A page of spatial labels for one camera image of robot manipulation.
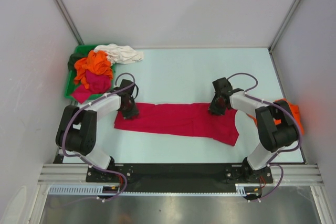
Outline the dark green t shirt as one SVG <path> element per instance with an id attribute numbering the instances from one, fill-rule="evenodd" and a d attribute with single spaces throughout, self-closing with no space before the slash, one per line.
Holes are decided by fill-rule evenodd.
<path id="1" fill-rule="evenodd" d="M 69 57 L 69 60 L 68 60 L 68 63 L 67 63 L 67 67 L 68 67 L 68 70 L 69 71 L 72 71 L 72 70 L 75 70 L 75 63 L 82 59 L 82 58 L 85 58 L 87 57 L 86 55 L 84 54 L 81 54 L 81 53 L 73 53 L 70 55 Z"/>

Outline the folded orange t shirt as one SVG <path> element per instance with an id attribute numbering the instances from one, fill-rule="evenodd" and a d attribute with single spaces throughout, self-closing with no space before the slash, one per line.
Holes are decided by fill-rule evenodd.
<path id="1" fill-rule="evenodd" d="M 304 128 L 301 124 L 301 117 L 300 117 L 300 111 L 299 111 L 299 106 L 296 105 L 296 104 L 292 104 L 290 102 L 288 102 L 286 99 L 280 99 L 280 100 L 276 100 L 276 102 L 280 102 L 280 101 L 286 101 L 289 105 L 289 108 L 290 108 L 290 111 L 292 113 L 292 116 L 294 117 L 294 119 L 296 120 L 296 122 L 298 123 L 298 125 L 300 126 L 300 129 L 301 129 L 301 132 L 302 134 L 304 135 L 305 134 L 305 131 L 304 131 Z M 257 120 L 255 117 L 251 116 L 248 114 L 248 117 L 250 117 L 251 119 L 253 119 L 255 125 L 257 126 Z M 275 124 L 276 125 L 279 125 L 281 123 L 281 119 L 279 120 L 274 120 Z"/>

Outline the crumpled orange t shirt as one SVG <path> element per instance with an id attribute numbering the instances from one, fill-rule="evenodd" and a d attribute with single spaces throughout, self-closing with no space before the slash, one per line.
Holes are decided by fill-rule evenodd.
<path id="1" fill-rule="evenodd" d="M 87 71 L 97 76 L 107 77 L 111 82 L 113 80 L 112 63 L 108 60 L 108 54 L 104 51 L 91 50 L 87 57 L 77 60 L 74 64 L 76 76 L 74 84 L 82 84 L 86 89 L 90 88 Z"/>

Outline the green plastic bin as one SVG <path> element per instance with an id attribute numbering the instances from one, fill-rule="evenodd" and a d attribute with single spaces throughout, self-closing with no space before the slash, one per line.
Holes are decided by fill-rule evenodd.
<path id="1" fill-rule="evenodd" d="M 91 50 L 94 50 L 95 47 L 96 47 L 95 45 L 80 45 L 80 46 L 77 46 L 75 48 L 75 52 L 74 53 L 81 53 L 81 54 L 84 54 L 84 55 L 88 56 L 88 53 Z M 114 78 L 114 65 L 112 65 L 112 71 L 113 71 L 113 78 Z M 80 84 L 78 84 L 78 85 L 74 84 L 73 80 L 74 80 L 75 76 L 76 76 L 76 71 L 75 70 L 69 71 L 69 76 L 68 76 L 68 79 L 67 79 L 67 82 L 66 82 L 65 97 L 68 98 L 68 99 L 71 99 L 71 100 L 74 100 L 74 98 L 71 96 L 72 92 L 75 90 L 75 88 L 77 86 L 80 85 Z M 90 97 L 90 100 L 95 100 L 98 97 L 100 97 L 101 95 L 102 94 L 92 95 Z"/>

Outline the magenta t shirt in bin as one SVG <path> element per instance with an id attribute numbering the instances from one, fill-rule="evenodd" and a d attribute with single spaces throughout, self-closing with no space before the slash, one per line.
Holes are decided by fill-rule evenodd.
<path id="1" fill-rule="evenodd" d="M 95 74 L 89 70 L 84 71 L 80 85 L 75 88 L 71 96 L 78 103 L 90 100 L 92 95 L 103 94 L 112 87 L 113 74 Z"/>

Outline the crimson t shirt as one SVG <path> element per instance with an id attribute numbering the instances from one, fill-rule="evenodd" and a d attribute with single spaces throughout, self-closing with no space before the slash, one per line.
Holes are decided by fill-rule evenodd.
<path id="1" fill-rule="evenodd" d="M 138 103 L 137 107 L 139 115 L 132 119 L 124 119 L 118 112 L 114 127 L 136 132 L 207 137 L 230 146 L 235 146 L 239 137 L 236 110 L 214 115 L 208 110 L 208 103 Z"/>

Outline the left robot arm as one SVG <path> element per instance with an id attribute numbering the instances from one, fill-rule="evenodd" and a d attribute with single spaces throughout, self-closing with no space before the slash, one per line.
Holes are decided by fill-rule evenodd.
<path id="1" fill-rule="evenodd" d="M 114 159 L 96 145 L 97 124 L 112 112 L 120 112 L 123 119 L 139 115 L 135 103 L 139 88 L 134 81 L 123 79 L 120 86 L 82 106 L 65 107 L 56 135 L 56 144 L 66 157 L 78 157 L 98 169 L 105 182 L 115 178 Z"/>

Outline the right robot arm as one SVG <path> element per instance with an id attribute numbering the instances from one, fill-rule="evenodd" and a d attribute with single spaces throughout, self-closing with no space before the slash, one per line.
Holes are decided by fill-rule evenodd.
<path id="1" fill-rule="evenodd" d="M 269 102 L 248 94 L 249 89 L 234 89 L 227 78 L 212 82 L 215 95 L 208 108 L 214 115 L 238 110 L 256 119 L 259 144 L 242 161 L 242 177 L 254 183 L 276 156 L 296 151 L 302 142 L 302 130 L 285 100 Z"/>

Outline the aluminium frame rail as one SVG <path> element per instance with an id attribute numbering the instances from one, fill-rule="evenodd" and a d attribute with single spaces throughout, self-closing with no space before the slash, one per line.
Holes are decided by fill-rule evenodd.
<path id="1" fill-rule="evenodd" d="M 322 186 L 317 165 L 282 164 L 284 176 L 282 186 Z M 87 185 L 86 164 L 45 164 L 37 184 L 39 185 Z"/>

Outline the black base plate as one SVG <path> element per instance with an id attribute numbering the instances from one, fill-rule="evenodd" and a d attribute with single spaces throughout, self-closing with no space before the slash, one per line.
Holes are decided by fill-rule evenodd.
<path id="1" fill-rule="evenodd" d="M 273 183 L 270 168 L 251 172 L 238 163 L 115 164 L 128 193 L 233 193 L 236 184 Z"/>

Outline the white t shirt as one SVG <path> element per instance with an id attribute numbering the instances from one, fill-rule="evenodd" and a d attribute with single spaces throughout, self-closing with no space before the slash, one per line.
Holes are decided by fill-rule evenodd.
<path id="1" fill-rule="evenodd" d="M 144 52 L 136 51 L 130 46 L 118 46 L 116 44 L 98 45 L 94 48 L 94 52 L 99 51 L 106 54 L 107 60 L 112 65 L 115 63 L 127 65 L 144 59 Z"/>

